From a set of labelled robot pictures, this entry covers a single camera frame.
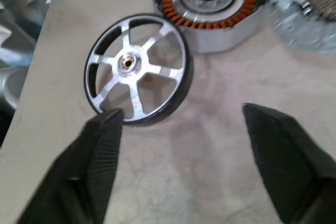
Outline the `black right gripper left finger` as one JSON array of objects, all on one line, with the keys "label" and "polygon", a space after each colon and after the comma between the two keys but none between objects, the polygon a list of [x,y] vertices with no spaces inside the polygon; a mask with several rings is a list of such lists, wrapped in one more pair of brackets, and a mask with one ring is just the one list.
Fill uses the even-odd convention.
[{"label": "black right gripper left finger", "polygon": [[54,160],[17,224],[104,224],[117,174],[124,114],[96,115]]}]

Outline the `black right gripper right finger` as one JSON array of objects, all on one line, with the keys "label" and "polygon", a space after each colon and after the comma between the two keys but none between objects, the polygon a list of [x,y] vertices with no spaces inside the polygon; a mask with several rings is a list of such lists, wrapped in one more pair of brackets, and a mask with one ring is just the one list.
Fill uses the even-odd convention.
[{"label": "black right gripper right finger", "polygon": [[245,103],[255,164],[283,224],[336,224],[336,160],[291,115]]}]

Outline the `silver spoked rotor wheel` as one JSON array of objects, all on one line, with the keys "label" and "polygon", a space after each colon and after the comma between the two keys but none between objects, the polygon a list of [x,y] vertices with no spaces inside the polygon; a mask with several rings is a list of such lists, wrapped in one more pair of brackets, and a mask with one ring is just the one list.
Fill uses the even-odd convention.
[{"label": "silver spoked rotor wheel", "polygon": [[[159,24],[159,32],[144,45],[131,41],[131,29],[142,25]],[[169,68],[150,63],[148,52],[167,35],[174,35],[182,52],[182,66]],[[99,65],[107,65],[112,78],[98,93],[96,77]],[[174,91],[157,109],[145,113],[139,95],[138,83],[147,74],[175,81]],[[154,13],[137,13],[126,16],[108,27],[95,41],[87,56],[83,71],[83,87],[91,108],[102,114],[102,103],[117,84],[128,86],[133,117],[123,120],[127,126],[149,126],[159,123],[173,114],[186,98],[193,80],[194,60],[182,32],[170,20]]]}]

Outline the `grey motor end cover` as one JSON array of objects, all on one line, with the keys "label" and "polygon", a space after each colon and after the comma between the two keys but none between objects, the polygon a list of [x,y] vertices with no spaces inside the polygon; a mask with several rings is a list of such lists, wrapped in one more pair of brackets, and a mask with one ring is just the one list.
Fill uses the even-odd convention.
[{"label": "grey motor end cover", "polygon": [[336,0],[266,0],[275,34],[289,47],[336,54]]}]

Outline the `motor stator with copper windings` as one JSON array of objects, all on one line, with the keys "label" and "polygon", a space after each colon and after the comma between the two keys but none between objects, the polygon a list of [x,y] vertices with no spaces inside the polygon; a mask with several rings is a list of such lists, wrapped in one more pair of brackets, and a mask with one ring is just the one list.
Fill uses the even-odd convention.
[{"label": "motor stator with copper windings", "polygon": [[156,12],[183,33],[190,50],[229,50],[254,33],[265,0],[153,0]]}]

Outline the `dark grey rounded shape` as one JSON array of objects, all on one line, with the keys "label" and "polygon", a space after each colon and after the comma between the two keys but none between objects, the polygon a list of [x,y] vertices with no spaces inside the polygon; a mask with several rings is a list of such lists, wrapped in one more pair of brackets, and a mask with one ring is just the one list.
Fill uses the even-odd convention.
[{"label": "dark grey rounded shape", "polygon": [[0,69],[0,109],[14,114],[27,77],[28,67]]}]

